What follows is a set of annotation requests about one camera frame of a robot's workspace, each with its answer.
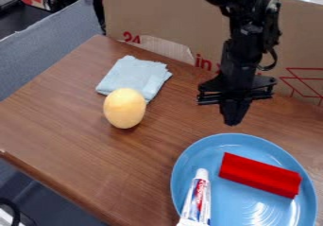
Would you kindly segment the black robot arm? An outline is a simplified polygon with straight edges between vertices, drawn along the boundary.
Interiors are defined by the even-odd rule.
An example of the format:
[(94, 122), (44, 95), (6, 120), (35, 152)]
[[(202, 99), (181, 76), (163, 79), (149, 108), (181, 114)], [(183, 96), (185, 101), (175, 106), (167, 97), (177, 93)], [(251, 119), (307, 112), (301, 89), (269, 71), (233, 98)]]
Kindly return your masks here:
[(198, 85), (197, 102), (219, 105), (223, 122), (242, 123), (255, 100), (273, 97), (277, 78), (258, 74), (275, 65), (262, 65), (263, 54), (275, 55), (279, 44), (279, 0), (206, 0), (230, 20), (230, 39), (223, 43), (219, 74)]

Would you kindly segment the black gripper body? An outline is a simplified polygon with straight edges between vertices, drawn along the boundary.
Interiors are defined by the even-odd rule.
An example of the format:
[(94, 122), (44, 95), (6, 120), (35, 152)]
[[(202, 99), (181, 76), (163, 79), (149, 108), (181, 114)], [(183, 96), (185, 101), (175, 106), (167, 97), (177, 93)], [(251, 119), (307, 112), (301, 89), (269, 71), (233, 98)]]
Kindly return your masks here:
[(221, 104), (231, 100), (259, 100), (273, 96), (277, 78), (257, 74), (259, 61), (243, 59), (234, 53), (231, 42), (223, 44), (219, 74), (198, 85), (199, 105)]

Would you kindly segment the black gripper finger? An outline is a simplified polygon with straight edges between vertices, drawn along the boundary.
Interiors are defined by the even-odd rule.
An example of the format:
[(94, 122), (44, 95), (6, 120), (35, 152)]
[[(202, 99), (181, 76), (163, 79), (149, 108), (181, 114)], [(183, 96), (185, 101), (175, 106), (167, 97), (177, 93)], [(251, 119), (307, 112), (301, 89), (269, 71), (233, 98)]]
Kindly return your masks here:
[(219, 111), (227, 126), (238, 126), (242, 123), (251, 103), (251, 99), (225, 99), (219, 103)]

